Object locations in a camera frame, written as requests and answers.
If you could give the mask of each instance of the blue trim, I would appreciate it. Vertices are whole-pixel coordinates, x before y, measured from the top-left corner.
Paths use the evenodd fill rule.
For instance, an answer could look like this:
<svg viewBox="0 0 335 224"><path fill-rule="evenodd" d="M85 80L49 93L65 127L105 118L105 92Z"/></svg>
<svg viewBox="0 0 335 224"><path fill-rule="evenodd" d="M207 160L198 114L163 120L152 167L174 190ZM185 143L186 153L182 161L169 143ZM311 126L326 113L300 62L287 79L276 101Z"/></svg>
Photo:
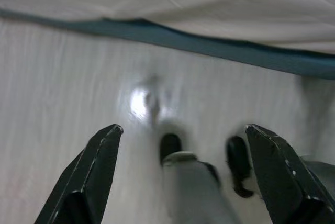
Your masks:
<svg viewBox="0 0 335 224"><path fill-rule="evenodd" d="M112 36L211 55L298 75L335 79L335 55L286 50L256 43L214 39L169 29L146 20L66 22L0 9L0 16L84 33Z"/></svg>

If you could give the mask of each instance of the white floor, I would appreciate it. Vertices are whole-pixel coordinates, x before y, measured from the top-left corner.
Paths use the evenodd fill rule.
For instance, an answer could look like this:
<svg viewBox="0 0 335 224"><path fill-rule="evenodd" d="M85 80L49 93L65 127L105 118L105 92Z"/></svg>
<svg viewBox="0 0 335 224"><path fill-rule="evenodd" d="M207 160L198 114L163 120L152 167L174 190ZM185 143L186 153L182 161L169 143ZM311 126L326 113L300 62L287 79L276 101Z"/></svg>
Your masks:
<svg viewBox="0 0 335 224"><path fill-rule="evenodd" d="M270 223L258 198L232 192L225 139L254 122L335 164L334 101L334 81L2 19L0 223L33 223L62 170L113 123L125 133L103 223L170 223L158 135L171 125L217 167L243 223Z"/></svg>

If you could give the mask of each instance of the black shoe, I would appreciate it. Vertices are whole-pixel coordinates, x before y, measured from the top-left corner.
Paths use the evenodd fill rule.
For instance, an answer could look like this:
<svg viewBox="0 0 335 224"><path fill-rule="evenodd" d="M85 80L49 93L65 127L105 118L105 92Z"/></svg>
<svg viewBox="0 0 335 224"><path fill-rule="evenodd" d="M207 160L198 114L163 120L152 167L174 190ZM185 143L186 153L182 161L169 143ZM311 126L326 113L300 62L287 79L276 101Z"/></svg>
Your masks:
<svg viewBox="0 0 335 224"><path fill-rule="evenodd" d="M165 157L169 156L174 152L182 151L182 142L180 138L173 133L165 134L161 139L160 144L160 161L161 165Z"/></svg>
<svg viewBox="0 0 335 224"><path fill-rule="evenodd" d="M253 196L253 191L243 187L243 180L250 177L251 166L249 164L247 147L242 138L234 136L228 139L227 157L235 192L243 198L250 198Z"/></svg>

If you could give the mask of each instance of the black object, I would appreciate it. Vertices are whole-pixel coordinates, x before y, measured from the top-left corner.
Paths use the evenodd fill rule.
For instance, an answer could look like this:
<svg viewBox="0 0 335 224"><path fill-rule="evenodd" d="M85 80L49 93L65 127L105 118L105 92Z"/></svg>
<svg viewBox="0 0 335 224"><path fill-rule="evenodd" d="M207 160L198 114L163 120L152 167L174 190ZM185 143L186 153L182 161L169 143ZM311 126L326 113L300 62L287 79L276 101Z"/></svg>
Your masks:
<svg viewBox="0 0 335 224"><path fill-rule="evenodd" d="M231 137L227 141L226 151L235 192L243 198L250 198L254 194L253 191L243 187L243 181L250 177L251 171L244 140L238 136Z"/></svg>
<svg viewBox="0 0 335 224"><path fill-rule="evenodd" d="M35 224L100 224L116 165L123 129L98 131L67 166Z"/></svg>
<svg viewBox="0 0 335 224"><path fill-rule="evenodd" d="M160 142L160 161L163 164L165 157L169 156L174 152L182 151L182 141L180 138L173 133L165 134Z"/></svg>
<svg viewBox="0 0 335 224"><path fill-rule="evenodd" d="M232 162L229 166L239 170L232 171L233 176L245 177L250 174L245 165L250 154L256 182L274 224L335 223L334 198L283 138L257 125L247 125L243 135L240 138L248 144L241 151L234 149L234 156L240 155L241 160L236 164L237 159L228 160Z"/></svg>

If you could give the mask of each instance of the white sheet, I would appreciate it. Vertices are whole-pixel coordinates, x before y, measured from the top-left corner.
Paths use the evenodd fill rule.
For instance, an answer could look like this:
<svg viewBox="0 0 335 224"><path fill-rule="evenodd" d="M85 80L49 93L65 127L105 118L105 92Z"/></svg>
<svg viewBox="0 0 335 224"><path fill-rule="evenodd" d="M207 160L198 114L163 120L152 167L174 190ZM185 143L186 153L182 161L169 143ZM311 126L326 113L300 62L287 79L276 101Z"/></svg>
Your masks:
<svg viewBox="0 0 335 224"><path fill-rule="evenodd" d="M146 18L199 35L335 53L335 0L0 0L66 20Z"/></svg>

